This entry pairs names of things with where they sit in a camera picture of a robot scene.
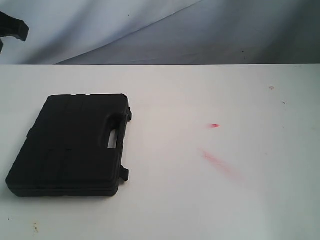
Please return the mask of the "white backdrop cloth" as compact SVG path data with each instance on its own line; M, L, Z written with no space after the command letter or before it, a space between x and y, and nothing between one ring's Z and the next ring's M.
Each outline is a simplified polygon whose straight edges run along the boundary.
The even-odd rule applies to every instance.
M317 64L317 0L3 0L3 65Z

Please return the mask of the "black plastic tool case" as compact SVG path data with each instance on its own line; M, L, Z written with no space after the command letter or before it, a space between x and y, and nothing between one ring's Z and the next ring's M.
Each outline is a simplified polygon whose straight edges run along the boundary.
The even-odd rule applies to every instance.
M122 166L125 94L51 95L7 177L18 197L111 197L129 179Z

